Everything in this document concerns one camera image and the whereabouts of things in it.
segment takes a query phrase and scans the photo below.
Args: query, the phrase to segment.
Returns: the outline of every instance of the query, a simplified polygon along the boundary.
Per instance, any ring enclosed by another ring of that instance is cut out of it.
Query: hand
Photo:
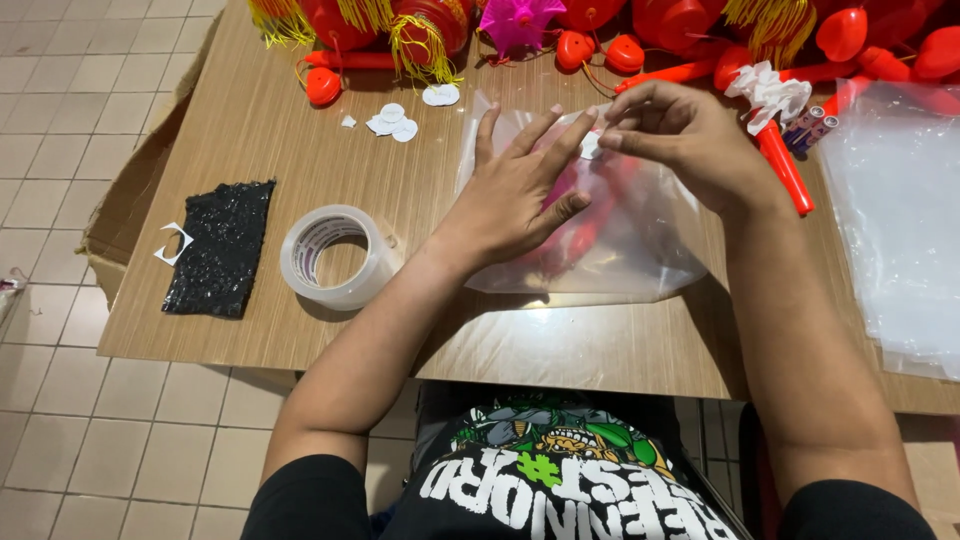
[[[500,156],[493,155],[492,142],[500,107],[494,104],[480,120],[473,176],[434,232],[454,257],[463,259],[469,272],[526,254],[590,204],[589,194],[571,190],[540,211],[597,118],[596,107],[587,109],[553,144],[531,153],[562,112],[559,105],[553,106]]]
[[[721,217],[731,208],[789,204],[776,174],[731,117],[702,90],[648,81],[620,94],[603,148],[658,161]]]

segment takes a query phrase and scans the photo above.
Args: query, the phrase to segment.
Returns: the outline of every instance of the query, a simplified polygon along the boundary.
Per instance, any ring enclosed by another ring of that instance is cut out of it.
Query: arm
[[[601,146],[660,161],[724,223],[747,382],[780,500],[855,479],[917,506],[900,432],[810,261],[776,175],[712,96],[651,82],[617,98]]]
[[[582,114],[553,144],[531,153],[562,110],[531,123],[503,155],[492,149],[499,107],[481,120],[476,169],[440,227],[324,349],[276,419],[261,483],[306,455],[333,454],[361,474],[367,433],[390,410],[446,305],[481,268],[539,246],[589,204],[571,191],[540,206],[596,120]]]

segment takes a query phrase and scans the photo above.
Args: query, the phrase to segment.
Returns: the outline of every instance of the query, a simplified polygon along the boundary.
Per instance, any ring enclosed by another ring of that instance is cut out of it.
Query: wooden table
[[[156,191],[98,353],[234,366],[305,369],[349,314],[299,299],[280,276],[283,236],[311,209],[347,204],[389,224],[407,255],[454,199],[463,118],[474,90],[505,109],[581,110],[605,101],[583,73],[561,74],[551,55],[516,64],[480,64],[471,44],[463,99],[427,107],[394,74],[348,74],[349,91],[325,110],[308,105],[294,64],[304,50],[265,50],[246,3],[229,0],[179,138]],[[596,69],[607,84],[616,76]],[[420,124],[411,142],[374,137],[362,124],[386,103]],[[340,127],[345,114],[361,124]],[[799,163],[819,209],[804,220],[818,271],[856,340],[878,364],[852,296],[841,242],[815,160]],[[219,183],[277,177],[256,283],[243,320],[170,315],[160,304],[172,268],[153,257],[182,223],[184,199]],[[739,357],[716,217],[704,212],[706,243],[695,249],[711,275],[680,296],[647,305],[515,309],[529,298],[464,290],[423,349],[415,375],[681,396],[749,399]],[[356,257],[332,260],[341,275]],[[578,302],[555,295],[551,304]],[[890,405],[960,412],[960,384],[879,373]]]

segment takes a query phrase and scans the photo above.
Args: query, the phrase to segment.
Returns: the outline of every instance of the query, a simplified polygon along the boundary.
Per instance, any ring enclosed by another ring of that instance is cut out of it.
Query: battery
[[[819,124],[815,124],[810,128],[810,132],[801,138],[797,139],[793,144],[788,144],[789,148],[794,154],[806,154],[806,151],[810,149],[811,146],[817,143],[818,140],[824,138],[824,135],[833,131],[833,128],[840,125],[840,120],[836,116],[827,116],[820,121]]]
[[[805,110],[804,113],[794,120],[793,123],[790,124],[790,127],[783,132],[783,142],[790,144],[794,140],[797,140],[826,115],[827,112],[822,107],[814,106]]]

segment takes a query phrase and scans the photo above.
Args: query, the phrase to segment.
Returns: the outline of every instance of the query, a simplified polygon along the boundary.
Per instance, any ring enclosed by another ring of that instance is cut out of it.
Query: stack of plastic bags
[[[851,103],[818,148],[884,368],[960,380],[960,118],[924,110],[910,87],[852,97],[841,83]]]

